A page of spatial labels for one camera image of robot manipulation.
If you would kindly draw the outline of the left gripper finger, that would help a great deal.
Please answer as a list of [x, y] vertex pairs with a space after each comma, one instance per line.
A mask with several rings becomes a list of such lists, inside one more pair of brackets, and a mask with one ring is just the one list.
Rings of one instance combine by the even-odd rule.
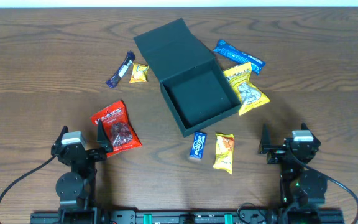
[[102, 148], [104, 148], [106, 152], [112, 152], [113, 150], [112, 144], [110, 142], [110, 139], [108, 138], [108, 135], [105, 132], [101, 120], [98, 120], [97, 142]]
[[64, 126], [59, 134], [59, 136], [57, 137], [55, 143], [53, 144], [54, 146], [60, 146], [62, 144], [62, 139], [65, 133], [68, 132], [68, 127]]

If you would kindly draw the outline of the red candy bag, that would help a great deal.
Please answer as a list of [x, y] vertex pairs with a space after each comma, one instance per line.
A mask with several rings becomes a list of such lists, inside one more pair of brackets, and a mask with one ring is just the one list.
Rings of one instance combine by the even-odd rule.
[[98, 125], [98, 121], [103, 124], [106, 135], [112, 144], [112, 151], [107, 153], [108, 157], [142, 145], [129, 122], [126, 106], [122, 100], [92, 115], [91, 121], [95, 125]]

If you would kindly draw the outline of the large yellow snack bag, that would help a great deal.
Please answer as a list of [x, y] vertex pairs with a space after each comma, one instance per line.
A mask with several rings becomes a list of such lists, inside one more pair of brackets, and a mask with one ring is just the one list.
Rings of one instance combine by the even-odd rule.
[[242, 103], [238, 111], [239, 116], [270, 102], [267, 95], [250, 82], [251, 73], [250, 62], [223, 71], [225, 78]]

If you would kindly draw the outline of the dark green box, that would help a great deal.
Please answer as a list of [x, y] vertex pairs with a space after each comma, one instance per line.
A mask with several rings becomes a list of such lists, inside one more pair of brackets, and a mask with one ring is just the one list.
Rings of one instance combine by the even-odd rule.
[[241, 101], [216, 57], [177, 19], [134, 37], [183, 136], [238, 112]]

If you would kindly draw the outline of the blue snack bar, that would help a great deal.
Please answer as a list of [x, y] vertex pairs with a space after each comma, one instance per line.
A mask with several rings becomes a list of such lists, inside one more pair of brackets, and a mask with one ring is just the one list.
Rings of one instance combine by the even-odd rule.
[[251, 63], [252, 71], [257, 75], [262, 71], [265, 62], [255, 56], [242, 52], [225, 40], [218, 40], [213, 52], [218, 53], [238, 64]]

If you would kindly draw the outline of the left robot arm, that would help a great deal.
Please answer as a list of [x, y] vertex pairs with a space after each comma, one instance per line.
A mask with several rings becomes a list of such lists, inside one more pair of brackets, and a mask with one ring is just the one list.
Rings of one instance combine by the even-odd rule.
[[86, 150], [82, 133], [69, 132], [64, 126], [53, 144], [51, 155], [71, 168], [55, 185], [61, 209], [82, 211], [96, 206], [96, 163], [106, 160], [108, 153], [112, 151], [112, 144], [101, 121], [98, 121], [97, 142], [98, 148]]

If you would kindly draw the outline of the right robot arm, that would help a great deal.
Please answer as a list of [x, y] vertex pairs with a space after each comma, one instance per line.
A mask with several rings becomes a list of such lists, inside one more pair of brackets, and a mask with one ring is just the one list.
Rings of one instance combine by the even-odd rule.
[[280, 200], [284, 205], [295, 203], [299, 207], [308, 207], [325, 202], [326, 178], [305, 168], [320, 145], [305, 123], [281, 145], [271, 143], [268, 127], [263, 125], [258, 153], [267, 155], [268, 164], [280, 166]]

